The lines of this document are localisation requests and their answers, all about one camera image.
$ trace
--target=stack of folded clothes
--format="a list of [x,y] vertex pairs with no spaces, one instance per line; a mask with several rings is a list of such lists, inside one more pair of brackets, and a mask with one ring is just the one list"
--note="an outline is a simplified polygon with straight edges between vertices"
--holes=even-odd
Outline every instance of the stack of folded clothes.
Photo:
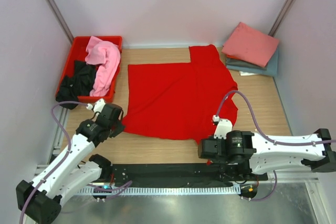
[[249,73],[276,76],[279,39],[240,22],[223,44],[226,67]]

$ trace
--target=gray folded cloth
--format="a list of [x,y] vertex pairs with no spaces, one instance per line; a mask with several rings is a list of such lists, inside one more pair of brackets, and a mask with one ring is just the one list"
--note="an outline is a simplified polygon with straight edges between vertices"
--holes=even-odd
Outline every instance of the gray folded cloth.
[[255,69],[261,69],[261,70],[266,70],[267,68],[267,65],[263,68],[253,63],[249,63],[243,60],[232,59],[228,57],[226,57],[226,64],[231,65],[231,66],[244,67],[244,68],[255,68]]

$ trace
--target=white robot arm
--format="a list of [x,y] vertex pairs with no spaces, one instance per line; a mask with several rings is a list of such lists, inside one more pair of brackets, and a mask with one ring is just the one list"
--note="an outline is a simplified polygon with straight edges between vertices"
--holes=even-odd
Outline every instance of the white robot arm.
[[[30,183],[22,180],[16,187],[18,207],[20,210],[35,190],[25,214],[37,223],[52,223],[62,206],[81,188],[99,178],[106,179],[111,174],[111,162],[96,154],[80,169],[74,169],[93,149],[108,137],[115,137],[123,131],[119,116],[122,108],[115,104],[106,104],[103,99],[88,109],[97,115],[96,120],[85,120],[76,129],[72,137],[71,148],[65,148],[53,162]],[[54,172],[45,177],[51,170]]]
[[[217,124],[213,136],[201,141],[198,146],[200,158],[206,158],[223,166],[245,166],[245,170],[261,175],[271,170],[309,166],[313,172],[333,172],[336,170],[336,153],[330,144],[327,129],[304,136],[268,136],[270,142],[259,133],[232,131],[228,119],[213,117]],[[310,145],[297,146],[302,143]]]

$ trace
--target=red cloth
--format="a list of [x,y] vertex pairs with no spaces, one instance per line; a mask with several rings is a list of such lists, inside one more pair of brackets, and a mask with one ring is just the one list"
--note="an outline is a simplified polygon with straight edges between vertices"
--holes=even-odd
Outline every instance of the red cloth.
[[[223,96],[237,83],[220,61],[215,46],[189,47],[190,63],[129,65],[129,106],[125,132],[173,140],[201,139],[214,134]],[[228,99],[219,114],[237,119]]]

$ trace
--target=metal floor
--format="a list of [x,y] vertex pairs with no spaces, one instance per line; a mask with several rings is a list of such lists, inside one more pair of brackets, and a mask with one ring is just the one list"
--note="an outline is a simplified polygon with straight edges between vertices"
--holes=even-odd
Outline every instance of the metal floor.
[[[271,184],[260,184],[257,197]],[[80,208],[91,196],[74,196],[63,208]],[[278,184],[262,202],[240,200],[237,195],[134,196],[105,203],[93,202],[72,214],[60,214],[55,224],[315,224],[318,223],[304,183]]]

